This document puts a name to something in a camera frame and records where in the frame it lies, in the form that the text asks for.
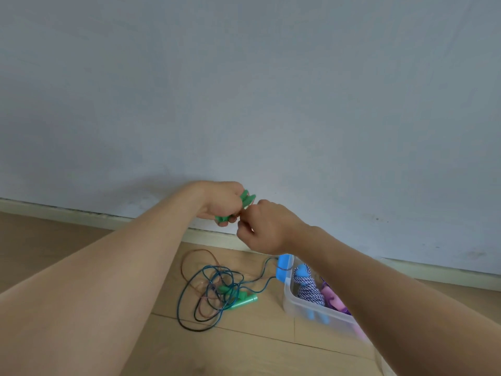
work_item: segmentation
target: white wall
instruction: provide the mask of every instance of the white wall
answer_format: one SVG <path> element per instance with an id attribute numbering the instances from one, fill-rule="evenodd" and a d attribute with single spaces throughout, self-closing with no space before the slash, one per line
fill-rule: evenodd
<path id="1" fill-rule="evenodd" d="M 134 217 L 234 179 L 371 255 L 501 273 L 500 14 L 2 0 L 0 196 Z"/>

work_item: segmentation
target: left hand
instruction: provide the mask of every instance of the left hand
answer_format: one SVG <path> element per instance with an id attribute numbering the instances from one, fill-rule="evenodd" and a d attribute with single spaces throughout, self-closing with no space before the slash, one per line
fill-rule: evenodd
<path id="1" fill-rule="evenodd" d="M 199 181 L 197 186 L 204 192 L 204 206 L 197 214 L 198 218 L 212 219 L 216 216 L 232 215 L 228 221 L 217 223 L 220 227 L 226 227 L 228 223 L 236 222 L 242 210 L 240 195 L 244 188 L 238 182 L 210 182 Z"/>

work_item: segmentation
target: blue cord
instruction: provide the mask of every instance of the blue cord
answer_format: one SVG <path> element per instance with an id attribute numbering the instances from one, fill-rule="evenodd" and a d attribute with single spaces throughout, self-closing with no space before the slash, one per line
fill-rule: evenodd
<path id="1" fill-rule="evenodd" d="M 263 291 L 266 290 L 266 287 L 268 286 L 271 279 L 276 278 L 275 276 L 268 278 L 264 288 L 259 290 L 259 291 L 252 290 L 251 288 L 244 286 L 247 284 L 252 284 L 253 282 L 256 282 L 256 281 L 260 280 L 261 278 L 263 278 L 265 271 L 266 271 L 266 265 L 268 264 L 268 261 L 270 261 L 271 259 L 278 259 L 278 257 L 270 257 L 269 259 L 266 259 L 265 264 L 263 266 L 263 271 L 261 272 L 261 275 L 258 278 L 256 278 L 255 280 L 251 280 L 251 281 L 246 281 L 244 275 L 241 272 L 232 271 L 228 267 L 217 266 L 217 265 L 204 266 L 202 269 L 200 269 L 198 272 L 196 272 L 190 278 L 190 280 L 184 286 L 183 291 L 179 295 L 179 299 L 177 300 L 177 307 L 176 307 L 176 319 L 177 319 L 177 322 L 179 323 L 179 325 L 186 330 L 194 331 L 194 332 L 203 332 L 203 331 L 207 331 L 207 330 L 210 330 L 211 328 L 215 327 L 219 323 L 219 321 L 221 320 L 223 311 L 228 310 L 237 301 L 236 297 L 238 296 L 238 294 L 241 290 L 246 289 L 254 294 L 262 293 Z M 215 273 L 212 276 L 207 276 L 207 274 L 205 273 L 205 271 L 207 269 L 213 269 L 215 271 Z M 210 326 L 198 330 L 198 329 L 193 329 L 193 328 L 187 327 L 183 324 L 183 322 L 181 322 L 181 318 L 179 318 L 179 306 L 181 305 L 181 300 L 184 296 L 186 289 L 188 288 L 188 286 L 190 286 L 191 282 L 195 279 L 195 277 L 197 277 L 200 273 L 202 273 L 203 276 L 208 280 L 208 284 L 207 284 L 207 287 L 205 288 L 205 293 L 202 295 L 202 297 L 198 298 L 198 301 L 195 305 L 195 309 L 193 310 L 193 318 L 195 319 L 195 321 L 200 322 L 200 323 L 209 322 L 213 319 L 215 319 L 216 321 L 214 323 L 212 323 Z M 228 278 L 228 276 L 229 276 L 231 279 L 231 282 L 229 282 L 227 284 L 223 278 L 224 276 L 227 276 L 226 278 Z M 235 281 L 235 276 L 240 276 L 239 280 L 237 280 L 238 282 Z M 217 290 L 217 286 L 216 286 L 216 284 L 214 284 L 214 280 L 218 279 L 218 278 L 222 281 L 222 284 L 224 286 L 229 288 L 230 291 L 228 293 L 223 294 Z M 208 298 L 209 291 L 213 291 L 216 294 L 217 299 L 222 303 L 221 308 L 214 307 L 210 303 L 210 299 Z M 204 298 L 204 296 L 206 297 L 206 301 L 209 304 L 209 306 L 212 309 L 214 309 L 216 312 L 214 313 L 213 316 L 211 316 L 207 319 L 198 319 L 196 316 L 196 311 L 198 309 L 198 306 L 202 302 L 202 299 Z"/>

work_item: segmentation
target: plastic storage bin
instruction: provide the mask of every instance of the plastic storage bin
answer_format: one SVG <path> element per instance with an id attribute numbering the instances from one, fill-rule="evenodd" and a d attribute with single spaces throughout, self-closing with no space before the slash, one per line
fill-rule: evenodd
<path id="1" fill-rule="evenodd" d="M 328 307 L 317 305 L 309 301 L 304 301 L 293 294 L 294 282 L 292 272 L 296 266 L 303 263 L 293 255 L 281 255 L 279 257 L 279 267 L 291 269 L 284 271 L 277 269 L 277 279 L 284 283 L 284 310 L 287 315 L 293 317 L 302 317 L 315 322 L 329 326 L 344 334 L 358 337 L 361 340 L 368 341 L 355 319 L 347 314 L 329 309 Z"/>

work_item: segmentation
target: braided rope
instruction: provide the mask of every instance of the braided rope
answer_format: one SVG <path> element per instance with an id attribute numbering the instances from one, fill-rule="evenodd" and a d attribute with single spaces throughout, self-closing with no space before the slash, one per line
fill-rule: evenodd
<path id="1" fill-rule="evenodd" d="M 306 265 L 306 270 L 309 277 L 296 276 L 296 269 L 294 269 L 294 282 L 299 284 L 297 296 L 305 301 L 310 301 L 318 305 L 325 306 L 325 300 L 320 290 L 318 290 L 315 280 L 311 277 L 310 267 Z"/>

